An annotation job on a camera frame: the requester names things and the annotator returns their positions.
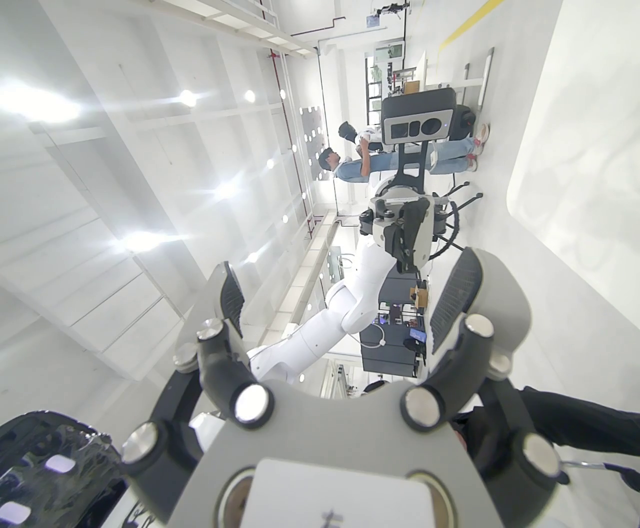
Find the box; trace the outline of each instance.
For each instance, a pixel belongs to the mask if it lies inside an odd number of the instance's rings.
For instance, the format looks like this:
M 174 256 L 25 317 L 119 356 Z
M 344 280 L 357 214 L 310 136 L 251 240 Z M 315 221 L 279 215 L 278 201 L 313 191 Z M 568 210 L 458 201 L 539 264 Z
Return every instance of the box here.
M 405 81 L 403 93 L 418 93 L 420 91 L 420 81 Z
M 411 288 L 411 295 L 415 293 L 415 307 L 426 308 L 429 299 L 429 292 L 423 288 Z

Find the red pipe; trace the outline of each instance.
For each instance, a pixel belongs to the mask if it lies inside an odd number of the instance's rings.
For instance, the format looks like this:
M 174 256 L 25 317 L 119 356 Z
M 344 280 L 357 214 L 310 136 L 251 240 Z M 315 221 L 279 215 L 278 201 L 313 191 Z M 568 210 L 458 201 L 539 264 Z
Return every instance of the red pipe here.
M 262 12 L 262 18 L 264 20 L 267 19 L 267 17 L 264 16 L 264 11 Z M 273 62 L 273 71 L 276 74 L 276 83 L 278 83 L 278 96 L 280 94 L 280 91 L 282 90 L 282 88 L 280 87 L 280 77 L 278 76 L 278 68 L 276 67 L 276 54 L 273 52 L 273 50 L 271 48 L 269 48 L 269 51 L 271 51 L 271 61 Z M 289 135 L 289 144 L 292 145 L 293 144 L 293 137 L 291 136 L 291 129 L 289 128 L 289 119 L 287 119 L 287 109 L 284 106 L 284 99 L 280 98 L 280 101 L 282 103 L 282 113 L 284 114 L 284 122 L 287 126 L 287 134 Z M 302 195 L 302 193 L 304 192 L 302 190 L 302 181 L 300 181 L 300 171 L 298 170 L 298 162 L 296 161 L 296 153 L 293 153 L 293 165 L 296 167 L 296 176 L 298 177 L 298 186 L 300 187 L 300 195 Z M 307 204 L 305 203 L 304 200 L 302 200 L 302 207 L 305 208 L 305 219 L 307 221 L 307 230 L 309 231 L 309 237 L 313 236 L 312 233 L 312 229 L 311 226 L 309 225 L 309 220 L 308 220 L 308 216 L 309 213 L 307 212 Z

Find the sneaker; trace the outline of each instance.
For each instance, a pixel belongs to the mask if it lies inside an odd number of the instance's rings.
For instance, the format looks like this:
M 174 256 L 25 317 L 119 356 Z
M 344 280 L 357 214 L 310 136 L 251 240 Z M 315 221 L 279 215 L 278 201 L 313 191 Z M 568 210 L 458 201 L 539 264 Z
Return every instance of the sneaker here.
M 486 140 L 489 139 L 489 125 L 487 123 L 483 123 L 478 127 L 476 135 L 474 136 L 474 149 L 473 154 L 479 156 L 482 154 L 484 150 L 484 144 Z

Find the blue shirt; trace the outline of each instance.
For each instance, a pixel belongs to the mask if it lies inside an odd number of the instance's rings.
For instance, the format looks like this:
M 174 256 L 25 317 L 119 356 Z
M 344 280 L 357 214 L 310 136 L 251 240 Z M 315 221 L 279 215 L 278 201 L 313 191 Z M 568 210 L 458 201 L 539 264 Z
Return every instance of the blue shirt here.
M 397 152 L 383 152 L 382 154 L 373 154 L 371 157 L 371 172 L 378 172 L 381 170 L 395 170 L 398 168 L 398 153 Z M 336 167 L 333 173 L 336 178 L 349 183 L 367 183 L 369 181 L 368 176 L 363 176 L 360 171 L 362 170 L 362 160 L 356 161 L 343 161 L 338 167 Z

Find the dark cabinet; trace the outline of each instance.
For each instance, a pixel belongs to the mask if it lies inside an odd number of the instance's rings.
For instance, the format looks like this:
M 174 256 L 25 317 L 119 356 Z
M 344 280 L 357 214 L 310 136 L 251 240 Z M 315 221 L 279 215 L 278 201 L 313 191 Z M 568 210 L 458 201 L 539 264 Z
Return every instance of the dark cabinet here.
M 376 348 L 362 346 L 376 346 L 380 343 L 380 329 L 373 324 L 360 332 L 362 367 L 365 371 L 409 378 L 414 376 L 416 354 L 403 345 L 403 341 L 409 337 L 410 329 L 404 324 L 394 324 L 394 321 L 398 320 L 402 305 L 413 305 L 410 295 L 415 284 L 414 275 L 402 275 L 395 267 L 387 275 L 378 296 L 378 303 L 389 305 L 388 313 L 379 317 L 379 320 L 385 321 L 380 326 L 385 331 L 386 343 Z

